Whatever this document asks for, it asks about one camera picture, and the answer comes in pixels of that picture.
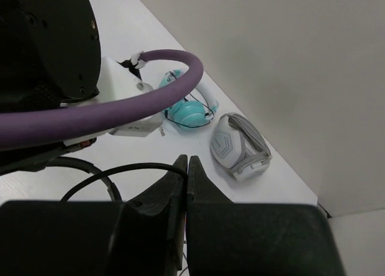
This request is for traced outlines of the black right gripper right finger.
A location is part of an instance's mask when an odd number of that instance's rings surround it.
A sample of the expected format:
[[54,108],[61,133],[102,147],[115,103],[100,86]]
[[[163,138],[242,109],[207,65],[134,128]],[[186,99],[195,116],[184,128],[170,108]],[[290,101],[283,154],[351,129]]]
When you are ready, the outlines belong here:
[[197,156],[188,168],[187,262],[191,275],[344,275],[330,226],[308,204],[234,203]]

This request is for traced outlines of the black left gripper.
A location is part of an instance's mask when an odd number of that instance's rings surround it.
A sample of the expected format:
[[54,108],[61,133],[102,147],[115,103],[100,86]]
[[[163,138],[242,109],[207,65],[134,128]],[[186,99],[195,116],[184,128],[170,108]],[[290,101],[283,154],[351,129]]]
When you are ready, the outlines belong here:
[[77,152],[93,145],[96,138],[75,144],[64,142],[1,152],[1,175],[17,171],[40,171],[46,164],[60,156]]

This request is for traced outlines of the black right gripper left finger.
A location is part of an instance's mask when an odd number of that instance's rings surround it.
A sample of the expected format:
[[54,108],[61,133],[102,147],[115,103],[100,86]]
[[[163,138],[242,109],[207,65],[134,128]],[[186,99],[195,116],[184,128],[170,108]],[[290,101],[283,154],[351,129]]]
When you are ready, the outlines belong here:
[[182,268],[187,160],[108,170],[165,174],[129,201],[8,201],[2,275],[176,275]]

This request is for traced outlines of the black wired headphones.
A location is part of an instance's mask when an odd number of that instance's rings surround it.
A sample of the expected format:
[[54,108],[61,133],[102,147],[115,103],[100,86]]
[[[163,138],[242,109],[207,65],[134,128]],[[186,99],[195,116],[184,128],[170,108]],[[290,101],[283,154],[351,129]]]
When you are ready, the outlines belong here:
[[139,163],[112,168],[109,175],[88,181],[77,171],[94,178],[101,173],[89,162],[60,157],[43,174],[42,197],[64,201],[123,203],[114,272],[128,275],[176,275],[183,266],[182,230],[185,225],[186,181],[164,164]]

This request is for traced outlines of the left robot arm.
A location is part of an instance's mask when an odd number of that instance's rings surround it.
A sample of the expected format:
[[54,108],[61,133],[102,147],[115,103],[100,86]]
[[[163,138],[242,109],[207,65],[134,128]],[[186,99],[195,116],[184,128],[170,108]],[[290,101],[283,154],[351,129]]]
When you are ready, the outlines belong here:
[[98,95],[89,0],[1,0],[1,112],[58,109]]

